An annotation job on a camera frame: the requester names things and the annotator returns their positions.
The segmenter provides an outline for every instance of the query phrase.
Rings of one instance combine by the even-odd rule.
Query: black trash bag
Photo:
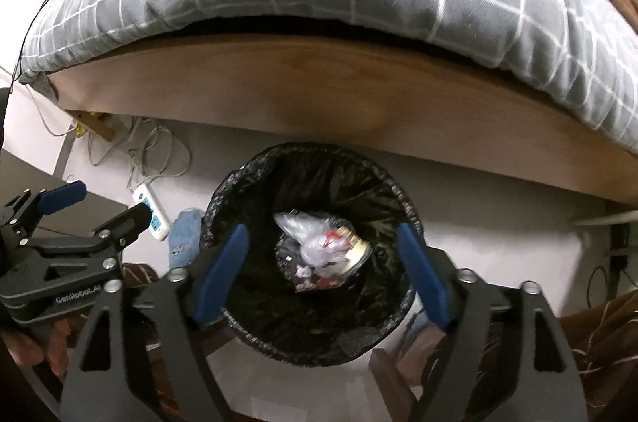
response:
[[[346,285],[295,293],[277,266],[282,231],[273,213],[325,211],[347,219],[372,255]],[[396,228],[422,226],[414,205],[386,170],[355,152],[318,143],[287,143],[255,156],[216,189],[202,220],[200,255],[190,270],[198,284],[238,223],[250,250],[224,315],[258,351],[300,366],[331,366],[363,355],[406,316],[415,293],[396,249]]]

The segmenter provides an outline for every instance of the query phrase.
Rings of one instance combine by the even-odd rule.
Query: screw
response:
[[[540,294],[540,285],[538,285],[536,282],[522,282],[521,287],[522,290],[527,292],[527,294],[531,294],[532,296]]]
[[[456,277],[464,284],[473,284],[478,279],[476,272],[471,269],[459,269],[456,271]]]
[[[188,271],[184,268],[175,268],[168,271],[169,282],[183,282],[188,277]]]
[[[104,284],[104,290],[107,292],[117,292],[122,288],[122,282],[120,280],[109,280]]]
[[[102,267],[107,271],[110,271],[116,266],[116,260],[114,258],[107,258],[102,262]]]

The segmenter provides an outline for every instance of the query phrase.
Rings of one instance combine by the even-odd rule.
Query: bed frame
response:
[[[304,136],[638,200],[638,158],[545,94],[401,48],[272,34],[148,39],[50,79],[68,110]]]

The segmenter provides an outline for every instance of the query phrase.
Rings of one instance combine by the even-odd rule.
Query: white power strip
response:
[[[166,215],[152,194],[151,188],[146,184],[140,184],[133,192],[133,202],[136,204],[141,202],[151,208],[149,231],[157,240],[164,240],[170,231],[170,223],[166,220]]]

